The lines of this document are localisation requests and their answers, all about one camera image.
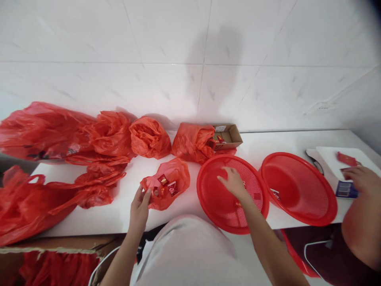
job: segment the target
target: white table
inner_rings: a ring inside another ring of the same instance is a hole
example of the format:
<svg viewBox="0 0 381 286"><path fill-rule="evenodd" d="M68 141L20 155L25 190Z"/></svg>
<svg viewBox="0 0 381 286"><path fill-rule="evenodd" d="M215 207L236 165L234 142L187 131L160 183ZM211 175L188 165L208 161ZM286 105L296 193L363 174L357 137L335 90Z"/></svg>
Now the white table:
<svg viewBox="0 0 381 286"><path fill-rule="evenodd" d="M168 132L173 140L175 131ZM305 154L308 148L316 146L352 147L361 149L377 166L381 168L381 156L367 146L349 130L331 131L293 131L265 132L241 134L243 144L238 147L237 156L248 161L254 168L259 169L263 159L273 152L289 152L307 161ZM139 186L146 176L156 173L160 163L173 159L174 156L156 160L143 157L134 158L126 168L126 176L115 189L112 204L82 209L77 207L65 220L48 230L43 236L75 236L88 234L108 234L127 232L130 218L130 204ZM150 230L181 214L195 214L210 221L202 210L197 197L196 179L200 165L188 163L190 172L190 187L179 196L165 211L150 210L147 228ZM33 174L44 174L47 182L59 181L73 183L74 179L86 172L83 166L46 165L40 164ZM338 199L338 213L333 222L342 222L352 200ZM270 204L267 222L272 229L305 226L306 224L292 218L283 210Z"/></svg>

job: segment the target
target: open cardboard box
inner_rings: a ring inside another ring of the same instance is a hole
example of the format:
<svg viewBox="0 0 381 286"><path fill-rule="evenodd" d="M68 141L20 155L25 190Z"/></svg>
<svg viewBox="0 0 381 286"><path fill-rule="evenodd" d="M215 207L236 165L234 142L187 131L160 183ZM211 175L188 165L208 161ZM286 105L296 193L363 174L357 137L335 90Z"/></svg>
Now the open cardboard box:
<svg viewBox="0 0 381 286"><path fill-rule="evenodd" d="M215 150L225 150L237 148L243 143L241 135L239 134L237 125L235 124L218 124L213 125L216 130L213 139L216 140ZM226 143L217 143L217 136L221 136Z"/></svg>
<svg viewBox="0 0 381 286"><path fill-rule="evenodd" d="M24 263L24 252L96 253L102 261L113 249L121 245L123 238L123 234L37 238L2 247L0 248L0 280L6 281L18 272ZM115 254L116 251L99 266L92 285L97 285L103 279Z"/></svg>

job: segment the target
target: red plastic basket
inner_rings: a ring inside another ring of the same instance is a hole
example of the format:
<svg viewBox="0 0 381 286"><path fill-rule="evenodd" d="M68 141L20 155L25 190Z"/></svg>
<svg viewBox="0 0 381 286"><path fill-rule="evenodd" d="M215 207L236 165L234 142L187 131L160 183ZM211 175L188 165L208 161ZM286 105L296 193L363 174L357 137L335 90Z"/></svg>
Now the red plastic basket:
<svg viewBox="0 0 381 286"><path fill-rule="evenodd" d="M203 164L197 177L198 199L216 226L233 234L249 234L245 213L238 204L239 201L217 179L217 176L227 178L226 171L221 169L224 166L238 171L257 208L267 217L269 199L266 184L253 166L233 155L218 155Z"/></svg>
<svg viewBox="0 0 381 286"><path fill-rule="evenodd" d="M277 152L265 158L260 171L270 201L292 217L313 226L325 226L335 219L335 194L324 176L307 161Z"/></svg>
<svg viewBox="0 0 381 286"><path fill-rule="evenodd" d="M315 271L313 271L309 265L305 264L304 261L296 253L296 251L292 247L292 244L289 241L285 231L283 229L281 229L281 232L283 234L283 238L285 239L289 254L293 258L293 260L295 261L295 263L299 267L299 269L303 272L303 274L308 275L309 277L312 277L312 278L320 278L320 276Z"/></svg>

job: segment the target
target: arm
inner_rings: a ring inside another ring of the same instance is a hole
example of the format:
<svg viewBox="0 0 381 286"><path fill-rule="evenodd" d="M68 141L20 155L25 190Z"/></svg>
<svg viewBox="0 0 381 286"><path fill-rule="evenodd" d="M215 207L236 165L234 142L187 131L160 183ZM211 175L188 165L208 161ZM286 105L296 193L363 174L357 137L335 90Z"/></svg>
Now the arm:
<svg viewBox="0 0 381 286"><path fill-rule="evenodd" d="M343 174L360 192L344 216L344 240L358 259L381 271L381 178L365 167L347 169Z"/></svg>
<svg viewBox="0 0 381 286"><path fill-rule="evenodd" d="M227 172L227 180L221 177L218 179L241 202L254 249L272 285L309 285L245 190L238 172L233 168L224 167L224 169Z"/></svg>
<svg viewBox="0 0 381 286"><path fill-rule="evenodd" d="M126 238L111 262L100 284L101 286L128 286L130 284L139 242L146 228L148 201L151 196L151 190L144 194L142 189L142 186L138 188L131 203L130 225Z"/></svg>

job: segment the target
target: white cable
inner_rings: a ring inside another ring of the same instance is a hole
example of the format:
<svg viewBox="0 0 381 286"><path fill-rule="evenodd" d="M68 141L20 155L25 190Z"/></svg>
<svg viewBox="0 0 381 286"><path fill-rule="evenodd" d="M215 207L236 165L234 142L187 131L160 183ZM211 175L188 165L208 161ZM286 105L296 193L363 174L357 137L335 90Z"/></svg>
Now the white cable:
<svg viewBox="0 0 381 286"><path fill-rule="evenodd" d="M312 266L312 264L308 261L307 259L307 255L306 255L306 250L307 250L307 246L309 245L313 245L313 244L320 244L320 243L327 243L329 242L330 240L324 240L324 241L321 241L321 242L311 242L311 243L308 243L304 246L304 258L306 259L306 261L308 262L308 264L312 267L312 269L320 276L321 279L324 280L324 278L320 275L319 272L316 271L316 269Z"/></svg>
<svg viewBox="0 0 381 286"><path fill-rule="evenodd" d="M91 286L91 281L92 281L92 278L96 272L96 270L98 269L99 266L101 266L101 264L107 259L107 257L109 257L112 253L114 253L115 250L118 250L120 248L120 246L118 246L117 248L113 249L108 255L106 255L106 257L98 264L97 267L95 267L94 271L91 273L91 276L90 276L90 280L89 280L89 284L88 286Z"/></svg>

